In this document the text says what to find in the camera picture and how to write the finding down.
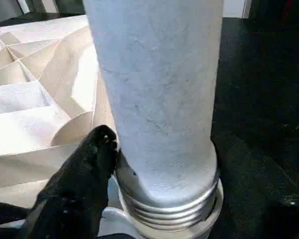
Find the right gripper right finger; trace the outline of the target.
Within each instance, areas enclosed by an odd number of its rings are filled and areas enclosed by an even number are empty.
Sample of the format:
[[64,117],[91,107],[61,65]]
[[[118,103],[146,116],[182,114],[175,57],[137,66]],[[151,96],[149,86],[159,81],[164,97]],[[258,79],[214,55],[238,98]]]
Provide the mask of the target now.
[[240,139],[216,139],[224,188],[224,206],[215,235],[219,239],[255,239],[270,203],[281,198],[283,179],[273,159]]

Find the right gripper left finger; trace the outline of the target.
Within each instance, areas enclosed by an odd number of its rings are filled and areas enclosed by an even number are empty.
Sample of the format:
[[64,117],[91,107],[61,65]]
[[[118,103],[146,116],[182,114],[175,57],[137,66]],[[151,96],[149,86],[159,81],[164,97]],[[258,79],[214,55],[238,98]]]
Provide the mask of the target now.
[[116,134],[106,125],[94,128],[38,193],[16,237],[96,238],[117,155]]

